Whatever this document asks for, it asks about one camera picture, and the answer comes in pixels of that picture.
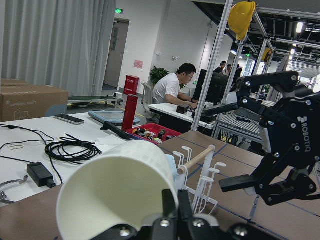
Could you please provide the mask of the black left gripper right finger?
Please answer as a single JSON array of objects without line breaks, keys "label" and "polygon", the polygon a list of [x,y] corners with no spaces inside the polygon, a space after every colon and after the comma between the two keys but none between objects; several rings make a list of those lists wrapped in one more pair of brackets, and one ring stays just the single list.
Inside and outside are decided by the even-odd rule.
[{"label": "black left gripper right finger", "polygon": [[191,219],[194,214],[190,203],[189,192],[187,190],[178,191],[178,211],[182,220]]}]

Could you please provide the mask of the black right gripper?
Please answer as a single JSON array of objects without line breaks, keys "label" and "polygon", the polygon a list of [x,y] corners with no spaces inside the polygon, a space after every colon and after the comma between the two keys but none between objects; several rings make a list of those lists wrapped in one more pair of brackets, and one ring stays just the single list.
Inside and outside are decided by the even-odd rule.
[{"label": "black right gripper", "polygon": [[220,180],[222,192],[254,188],[269,206],[318,198],[310,174],[320,160],[320,93],[307,89],[298,97],[282,98],[273,107],[250,98],[251,89],[263,85],[292,93],[298,76],[297,71],[283,71],[241,77],[224,104],[204,109],[207,117],[240,107],[263,116],[260,132],[266,156],[252,174]]}]

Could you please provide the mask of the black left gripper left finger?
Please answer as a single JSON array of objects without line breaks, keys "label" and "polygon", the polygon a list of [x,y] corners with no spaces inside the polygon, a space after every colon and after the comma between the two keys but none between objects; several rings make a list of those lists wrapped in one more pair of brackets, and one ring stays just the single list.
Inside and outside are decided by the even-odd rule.
[{"label": "black left gripper left finger", "polygon": [[162,208],[163,208],[163,220],[177,220],[178,219],[178,209],[174,196],[170,189],[164,189],[162,194]]}]

